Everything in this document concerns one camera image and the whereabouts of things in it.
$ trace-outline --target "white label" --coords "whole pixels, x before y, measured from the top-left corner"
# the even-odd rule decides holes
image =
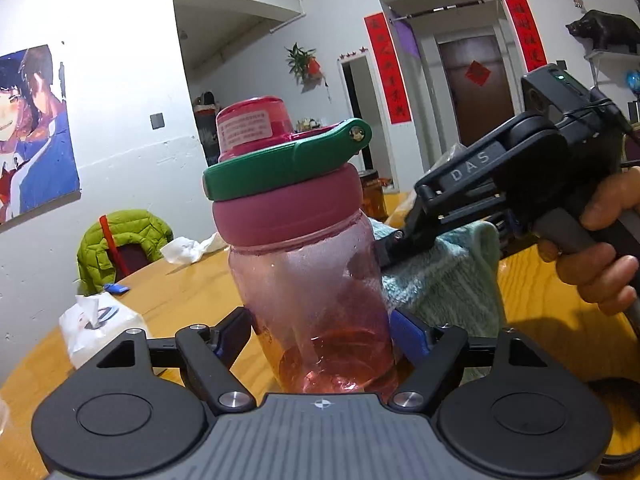
[[[226,152],[235,146],[252,140],[268,139],[273,135],[269,114],[264,110],[256,110],[248,114],[238,115],[220,124],[218,140],[220,152]]]

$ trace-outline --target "red strap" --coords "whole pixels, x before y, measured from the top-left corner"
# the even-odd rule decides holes
[[[107,245],[109,246],[109,250],[111,251],[111,256],[113,257],[113,263],[120,269],[125,276],[129,276],[130,272],[127,269],[122,256],[118,252],[118,248],[116,247],[116,242],[113,241],[113,235],[111,235],[111,229],[109,229],[109,222],[107,221],[107,217],[102,215],[100,217],[100,225],[102,227],[102,234],[104,235],[105,240],[107,240]]]

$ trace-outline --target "green puffer jacket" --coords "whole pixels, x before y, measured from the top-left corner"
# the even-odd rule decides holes
[[[149,261],[162,258],[160,248],[174,239],[171,228],[144,209],[125,209],[107,215],[116,247],[139,244]],[[107,253],[100,222],[84,234],[78,249],[78,270],[85,294],[97,294],[105,283],[114,283],[116,268]]]

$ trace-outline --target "metal screw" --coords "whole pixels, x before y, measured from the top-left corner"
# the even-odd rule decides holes
[[[364,139],[364,130],[359,126],[354,126],[349,131],[349,135],[355,142],[360,142],[362,139]]]
[[[394,395],[394,404],[403,408],[416,408],[422,405],[424,397],[418,392],[400,392]]]
[[[220,395],[218,402],[226,408],[242,408],[251,402],[251,397],[244,392],[227,392]]]

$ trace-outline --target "green bottle strap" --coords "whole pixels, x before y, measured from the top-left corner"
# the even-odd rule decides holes
[[[324,134],[230,158],[204,171],[210,200],[233,200],[337,170],[371,141],[371,128],[350,119]]]

